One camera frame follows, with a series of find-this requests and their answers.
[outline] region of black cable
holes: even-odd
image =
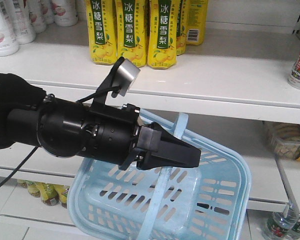
[[[105,89],[101,89],[99,91],[96,91],[95,93],[93,94],[90,94],[89,96],[86,96],[78,101],[76,101],[77,103],[84,103],[90,99],[93,99],[94,97],[98,96],[98,95],[102,95],[102,94],[106,94],[108,92],[117,92],[119,91],[121,88],[119,86],[112,86],[112,87],[108,87],[108,88],[105,88]]]
[[[26,163],[26,161],[35,153],[35,151],[38,149],[38,147],[34,147],[32,151],[25,157],[25,159],[20,162],[20,164],[10,173],[9,176],[7,176],[2,182],[0,182],[0,188],[9,180],[12,178],[13,175]]]

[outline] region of shopping basket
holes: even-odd
[[[101,240],[239,239],[251,186],[243,158],[185,129],[184,113],[175,123],[145,110],[140,116],[201,149],[199,167],[123,171],[85,158],[68,195],[74,224]]]

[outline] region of white bottle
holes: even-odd
[[[51,0],[41,0],[41,7],[46,24],[53,24],[55,22],[55,16],[52,11]]]
[[[10,17],[3,1],[0,1],[0,57],[14,54],[19,49],[19,43],[13,31]]]
[[[39,34],[47,29],[46,20],[42,13],[40,0],[28,0],[29,4],[29,18],[34,31]]]
[[[69,27],[78,22],[75,0],[52,0],[54,22],[62,27]]]
[[[20,44],[31,43],[36,38],[36,32],[29,20],[27,0],[7,0],[7,11],[12,18],[13,30]]]

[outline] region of robotic arm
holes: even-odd
[[[123,57],[96,92],[77,102],[56,98],[14,74],[0,73],[0,149],[13,143],[42,147],[57,157],[75,155],[119,165],[126,170],[174,166],[194,168],[201,151],[158,123],[145,125],[140,108],[105,104],[107,93],[124,96],[139,69]],[[92,99],[91,106],[83,102]]]

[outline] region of basket handle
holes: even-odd
[[[178,139],[182,138],[184,131],[187,127],[187,123],[188,123],[188,115],[180,112],[171,129],[173,131],[173,135],[176,138]],[[151,201],[149,203],[148,210],[145,214],[142,226],[140,228],[138,236],[136,237],[136,240],[149,239],[151,231],[155,224],[156,217],[159,212],[161,201],[164,197],[169,182],[172,168],[173,168],[172,166],[164,166],[161,168],[157,180],[157,184],[155,185],[154,192],[152,194]]]

